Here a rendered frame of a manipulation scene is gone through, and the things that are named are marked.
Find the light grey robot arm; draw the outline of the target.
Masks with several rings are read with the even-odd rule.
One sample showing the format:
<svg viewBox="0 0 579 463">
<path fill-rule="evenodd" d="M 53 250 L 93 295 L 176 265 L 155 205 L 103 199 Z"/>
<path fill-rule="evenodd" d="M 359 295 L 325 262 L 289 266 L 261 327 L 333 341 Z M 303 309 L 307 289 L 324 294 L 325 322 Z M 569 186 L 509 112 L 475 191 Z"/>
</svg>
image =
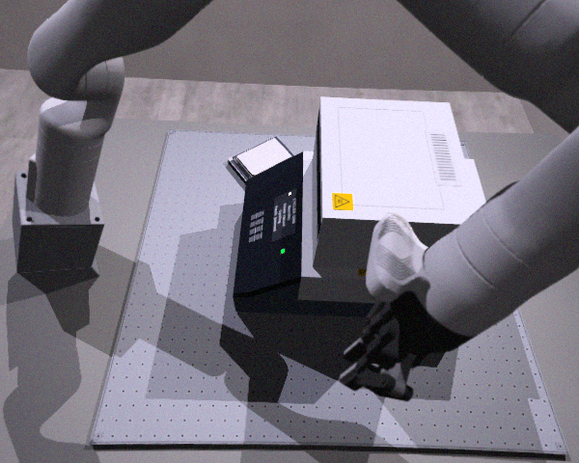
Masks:
<svg viewBox="0 0 579 463">
<path fill-rule="evenodd" d="M 51 98 L 26 198 L 56 216 L 87 208 L 123 56 L 165 42 L 212 1 L 68 0 L 36 30 L 28 67 Z M 426 252 L 396 212 L 374 227 L 370 294 L 391 303 L 413 291 L 439 323 L 473 337 L 579 268 L 579 0 L 397 1 L 486 81 L 570 134 Z"/>
</svg>

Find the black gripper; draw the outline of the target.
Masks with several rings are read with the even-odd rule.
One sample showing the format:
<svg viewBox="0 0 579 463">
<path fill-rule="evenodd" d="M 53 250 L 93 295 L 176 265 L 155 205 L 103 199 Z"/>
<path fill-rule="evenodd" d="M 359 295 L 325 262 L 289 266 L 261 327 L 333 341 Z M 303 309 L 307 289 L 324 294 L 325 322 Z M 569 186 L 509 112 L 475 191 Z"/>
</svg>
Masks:
<svg viewBox="0 0 579 463">
<path fill-rule="evenodd" d="M 443 326 L 413 291 L 385 304 L 376 301 L 365 320 L 370 327 L 345 350 L 344 358 L 354 364 L 340 374 L 339 381 L 353 391 L 364 387 L 379 396 L 409 401 L 413 389 L 406 382 L 412 368 L 427 354 L 455 350 L 475 336 L 462 336 Z"/>
</svg>

